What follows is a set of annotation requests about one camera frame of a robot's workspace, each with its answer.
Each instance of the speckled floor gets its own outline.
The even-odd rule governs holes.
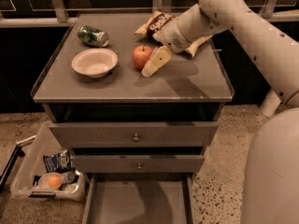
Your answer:
[[[0,172],[15,142],[37,133],[44,113],[0,114]],[[256,105],[227,105],[219,129],[206,150],[206,161],[193,182],[197,223],[239,223],[244,169],[249,145],[257,130],[267,121]],[[84,204],[72,201],[38,200],[15,196],[10,184],[20,166],[18,159],[0,192],[0,223],[81,223]]]

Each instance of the drawer handle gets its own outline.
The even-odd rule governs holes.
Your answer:
[[[140,141],[140,137],[138,136],[138,133],[134,134],[132,140],[133,140],[133,142],[139,142]]]
[[[142,169],[142,166],[143,166],[143,165],[141,164],[141,162],[139,162],[138,165],[137,165],[137,170],[141,170],[141,169]]]

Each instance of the drawer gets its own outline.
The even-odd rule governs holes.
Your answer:
[[[188,175],[116,179],[93,175],[83,223],[193,224],[194,217]]]
[[[208,146],[217,130],[212,122],[53,123],[52,133],[65,148]]]
[[[164,148],[161,154],[159,148],[147,148],[142,150],[147,154],[142,154],[136,148],[130,151],[123,148],[115,153],[74,155],[72,159],[82,173],[197,173],[205,160],[205,148],[184,148],[190,152],[181,154],[179,148],[174,152],[169,147]],[[165,153],[166,149],[170,149],[169,154]]]

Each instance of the snack bag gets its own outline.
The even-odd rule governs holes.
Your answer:
[[[72,171],[73,169],[73,163],[70,159],[70,153],[68,150],[52,156],[44,155],[43,161],[45,163],[47,173],[57,172],[62,174],[64,172]]]
[[[161,11],[155,11],[152,17],[150,17],[147,22],[145,22],[135,31],[135,35],[153,36],[155,38],[155,34],[161,31],[164,26],[174,18],[175,16],[170,14],[163,13]],[[212,36],[201,37],[195,40],[187,49],[185,49],[185,51],[194,57],[198,48],[211,37]]]

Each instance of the gray cabinet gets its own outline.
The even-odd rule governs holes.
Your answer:
[[[112,223],[107,215],[115,223],[147,215],[193,223],[192,177],[204,162],[224,104],[234,94],[211,42],[195,57],[185,52],[174,55],[154,76],[142,77],[132,64],[132,50],[142,44],[159,46],[149,37],[134,35],[149,16],[81,14],[33,89],[34,100],[52,121],[51,132],[72,152],[78,170],[90,178],[84,218],[88,223]],[[119,56],[105,77],[83,77],[71,68],[74,56],[89,49],[77,38],[81,25],[106,31],[107,48]],[[116,193],[123,195],[115,200]],[[174,196],[182,206],[169,201]],[[169,212],[157,216],[153,205],[165,200],[170,202]],[[113,202],[130,211],[121,217]]]

